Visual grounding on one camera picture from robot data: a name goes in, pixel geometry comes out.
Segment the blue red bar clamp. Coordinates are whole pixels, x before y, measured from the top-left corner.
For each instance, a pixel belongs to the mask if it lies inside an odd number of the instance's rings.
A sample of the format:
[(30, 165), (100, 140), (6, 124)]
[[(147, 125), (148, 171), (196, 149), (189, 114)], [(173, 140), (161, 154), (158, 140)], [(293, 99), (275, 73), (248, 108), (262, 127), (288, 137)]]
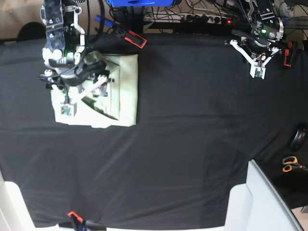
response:
[(135, 32), (127, 28), (124, 28), (120, 24), (112, 22), (107, 18), (104, 19), (104, 25), (113, 29), (118, 37), (128, 41), (129, 43), (135, 45), (140, 49), (143, 49), (143, 47), (147, 43), (147, 40), (142, 36), (140, 36), (139, 34), (136, 34)]

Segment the blue red bottom clamp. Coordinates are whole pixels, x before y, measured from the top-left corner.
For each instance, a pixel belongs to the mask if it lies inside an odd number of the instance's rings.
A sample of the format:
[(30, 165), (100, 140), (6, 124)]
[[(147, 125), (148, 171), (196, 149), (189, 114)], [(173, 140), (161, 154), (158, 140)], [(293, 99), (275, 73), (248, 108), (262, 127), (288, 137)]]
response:
[(75, 231), (106, 231), (106, 227), (100, 227), (94, 223), (84, 220), (74, 211), (70, 211), (67, 213), (70, 218), (72, 227)]

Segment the black tape roll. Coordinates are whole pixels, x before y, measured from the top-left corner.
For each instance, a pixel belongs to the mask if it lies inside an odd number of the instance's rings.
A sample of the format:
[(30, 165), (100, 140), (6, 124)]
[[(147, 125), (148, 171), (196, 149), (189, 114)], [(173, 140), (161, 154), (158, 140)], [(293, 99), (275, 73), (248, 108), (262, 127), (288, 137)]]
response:
[(299, 128), (294, 137), (291, 139), (289, 148), (291, 151), (297, 151), (299, 150), (303, 144), (306, 141), (306, 138), (308, 137), (308, 131), (304, 128)]

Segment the black table cloth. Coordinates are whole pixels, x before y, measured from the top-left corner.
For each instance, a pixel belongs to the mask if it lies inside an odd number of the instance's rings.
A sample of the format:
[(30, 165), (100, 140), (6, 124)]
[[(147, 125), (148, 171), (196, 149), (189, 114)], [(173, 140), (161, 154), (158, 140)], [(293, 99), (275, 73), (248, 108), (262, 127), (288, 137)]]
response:
[(38, 75), (43, 40), (0, 48), (0, 168), (33, 222), (75, 211), (110, 228), (221, 226), (229, 192), (255, 159), (291, 208), (308, 203), (308, 174), (282, 172), (296, 126), (308, 121), (308, 55), (276, 56), (264, 79), (223, 38), (148, 35), (139, 50), (113, 35), (95, 49), (139, 55), (137, 124), (56, 123)]

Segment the red black side clamp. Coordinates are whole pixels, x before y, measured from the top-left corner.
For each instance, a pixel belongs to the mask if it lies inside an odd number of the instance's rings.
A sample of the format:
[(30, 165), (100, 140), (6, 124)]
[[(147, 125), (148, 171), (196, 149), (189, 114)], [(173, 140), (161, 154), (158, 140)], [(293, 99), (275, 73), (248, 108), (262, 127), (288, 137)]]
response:
[(297, 43), (295, 41), (289, 41), (284, 49), (284, 61), (283, 65), (287, 67), (292, 66), (294, 55), (297, 49)]

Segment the orange handled scissors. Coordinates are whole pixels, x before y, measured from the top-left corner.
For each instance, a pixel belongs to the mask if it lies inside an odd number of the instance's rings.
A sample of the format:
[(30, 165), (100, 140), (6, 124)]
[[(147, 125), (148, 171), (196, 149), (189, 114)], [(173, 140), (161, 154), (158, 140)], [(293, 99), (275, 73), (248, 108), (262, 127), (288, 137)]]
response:
[(284, 173), (297, 169), (307, 171), (308, 167), (300, 164), (298, 158), (294, 155), (282, 159), (282, 171)]

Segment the blue plastic box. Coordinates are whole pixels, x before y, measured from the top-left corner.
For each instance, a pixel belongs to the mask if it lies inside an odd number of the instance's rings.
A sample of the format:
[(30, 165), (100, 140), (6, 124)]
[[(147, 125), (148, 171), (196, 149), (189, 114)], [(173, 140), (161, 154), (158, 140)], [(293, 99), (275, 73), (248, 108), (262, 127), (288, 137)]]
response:
[(170, 7), (181, 3), (181, 0), (107, 0), (108, 4), (114, 7), (128, 7), (128, 6), (156, 6), (156, 7)]

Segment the light green T-shirt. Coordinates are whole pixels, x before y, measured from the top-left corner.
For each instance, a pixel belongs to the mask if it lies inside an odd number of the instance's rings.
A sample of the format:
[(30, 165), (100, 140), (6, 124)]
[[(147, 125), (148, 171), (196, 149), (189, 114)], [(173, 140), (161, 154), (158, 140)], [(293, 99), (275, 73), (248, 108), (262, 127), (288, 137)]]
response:
[(108, 128), (136, 124), (138, 55), (89, 53), (87, 78), (66, 79), (66, 88), (53, 86), (55, 121), (68, 125)]

